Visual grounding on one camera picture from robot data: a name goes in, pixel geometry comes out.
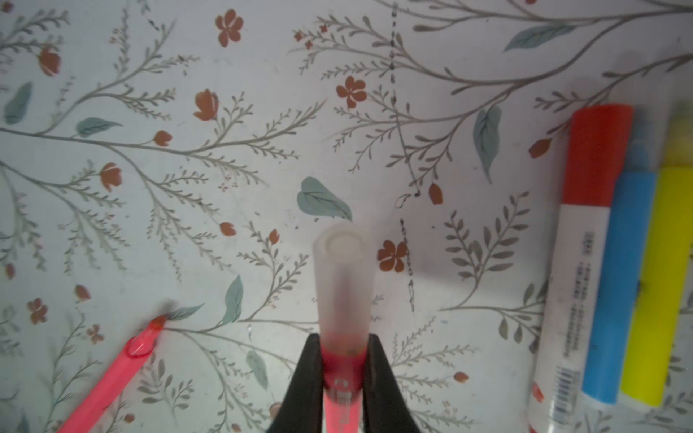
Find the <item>red pen cap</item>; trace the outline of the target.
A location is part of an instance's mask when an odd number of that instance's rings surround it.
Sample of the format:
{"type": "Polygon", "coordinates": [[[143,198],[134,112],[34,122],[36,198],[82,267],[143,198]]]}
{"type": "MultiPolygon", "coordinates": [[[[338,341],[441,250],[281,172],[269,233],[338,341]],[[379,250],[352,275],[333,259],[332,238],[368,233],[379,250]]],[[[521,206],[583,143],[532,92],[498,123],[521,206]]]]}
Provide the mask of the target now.
{"type": "Polygon", "coordinates": [[[632,106],[581,108],[570,120],[568,157],[561,202],[611,207],[626,160],[633,124],[632,106]]]}

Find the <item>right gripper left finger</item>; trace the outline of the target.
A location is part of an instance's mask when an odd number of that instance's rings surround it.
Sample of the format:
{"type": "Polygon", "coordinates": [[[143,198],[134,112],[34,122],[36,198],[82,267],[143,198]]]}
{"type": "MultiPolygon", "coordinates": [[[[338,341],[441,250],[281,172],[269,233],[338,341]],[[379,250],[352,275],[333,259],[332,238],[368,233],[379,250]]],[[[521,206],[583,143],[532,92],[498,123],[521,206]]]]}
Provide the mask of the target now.
{"type": "Polygon", "coordinates": [[[307,337],[281,408],[267,433],[321,433],[324,373],[318,334],[307,337]]]}

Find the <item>white marker pen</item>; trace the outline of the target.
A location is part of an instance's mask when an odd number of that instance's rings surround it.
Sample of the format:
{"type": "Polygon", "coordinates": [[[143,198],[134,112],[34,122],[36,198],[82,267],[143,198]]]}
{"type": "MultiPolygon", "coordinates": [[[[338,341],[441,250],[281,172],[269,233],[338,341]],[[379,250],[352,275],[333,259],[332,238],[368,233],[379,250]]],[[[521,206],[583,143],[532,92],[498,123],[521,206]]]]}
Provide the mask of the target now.
{"type": "Polygon", "coordinates": [[[588,357],[611,207],[562,202],[559,206],[527,410],[532,432],[568,432],[572,428],[588,357]]]}

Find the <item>pink highlighter pen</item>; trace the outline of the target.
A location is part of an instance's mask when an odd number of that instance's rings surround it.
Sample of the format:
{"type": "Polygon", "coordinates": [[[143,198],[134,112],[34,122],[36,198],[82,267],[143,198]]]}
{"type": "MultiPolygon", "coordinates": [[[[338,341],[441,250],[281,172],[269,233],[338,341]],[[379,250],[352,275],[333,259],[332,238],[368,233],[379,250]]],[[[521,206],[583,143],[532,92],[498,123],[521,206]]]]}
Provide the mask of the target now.
{"type": "Polygon", "coordinates": [[[140,334],[127,341],[85,400],[62,424],[59,432],[90,432],[149,360],[166,321],[165,315],[153,319],[140,334]]]}
{"type": "Polygon", "coordinates": [[[321,335],[328,432],[359,432],[368,332],[321,335]]]}

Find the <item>blue highlighter pen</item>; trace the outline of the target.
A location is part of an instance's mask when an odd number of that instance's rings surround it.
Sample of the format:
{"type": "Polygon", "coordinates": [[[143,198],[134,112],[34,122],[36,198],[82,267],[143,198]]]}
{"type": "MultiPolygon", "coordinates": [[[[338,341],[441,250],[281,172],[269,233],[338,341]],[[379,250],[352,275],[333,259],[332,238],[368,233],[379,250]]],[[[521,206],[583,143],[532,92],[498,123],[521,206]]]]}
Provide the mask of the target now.
{"type": "Polygon", "coordinates": [[[633,309],[638,297],[657,179],[644,121],[633,126],[624,169],[615,187],[597,306],[582,385],[583,401],[608,410],[618,400],[633,309]]]}

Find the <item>clear pen cap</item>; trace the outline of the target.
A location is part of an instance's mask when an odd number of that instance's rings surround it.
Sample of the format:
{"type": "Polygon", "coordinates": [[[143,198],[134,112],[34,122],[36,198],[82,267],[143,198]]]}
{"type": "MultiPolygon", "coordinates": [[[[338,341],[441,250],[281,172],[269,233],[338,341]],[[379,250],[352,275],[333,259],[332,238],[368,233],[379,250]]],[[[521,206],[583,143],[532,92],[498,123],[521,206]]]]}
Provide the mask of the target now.
{"type": "Polygon", "coordinates": [[[319,334],[322,346],[341,357],[366,351],[377,248],[358,225],[344,221],[313,244],[319,334]]]}

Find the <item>yellow highlighter pen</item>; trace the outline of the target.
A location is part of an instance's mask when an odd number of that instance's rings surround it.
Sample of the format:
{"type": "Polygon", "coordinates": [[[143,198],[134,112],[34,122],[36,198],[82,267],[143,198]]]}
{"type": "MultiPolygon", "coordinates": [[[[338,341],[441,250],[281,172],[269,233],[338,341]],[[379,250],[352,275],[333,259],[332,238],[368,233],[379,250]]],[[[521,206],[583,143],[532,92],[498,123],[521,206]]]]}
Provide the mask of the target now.
{"type": "Polygon", "coordinates": [[[631,322],[621,396],[638,409],[662,404],[692,247],[692,103],[672,110],[631,322]]]}

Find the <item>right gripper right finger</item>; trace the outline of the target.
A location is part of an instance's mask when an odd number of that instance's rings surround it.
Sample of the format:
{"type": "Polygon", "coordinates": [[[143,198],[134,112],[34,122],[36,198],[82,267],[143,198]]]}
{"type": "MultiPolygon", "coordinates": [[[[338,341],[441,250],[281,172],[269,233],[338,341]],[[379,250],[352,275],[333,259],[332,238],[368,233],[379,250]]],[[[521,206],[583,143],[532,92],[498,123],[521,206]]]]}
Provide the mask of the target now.
{"type": "Polygon", "coordinates": [[[365,433],[420,433],[375,334],[369,335],[366,350],[363,419],[365,433]]]}

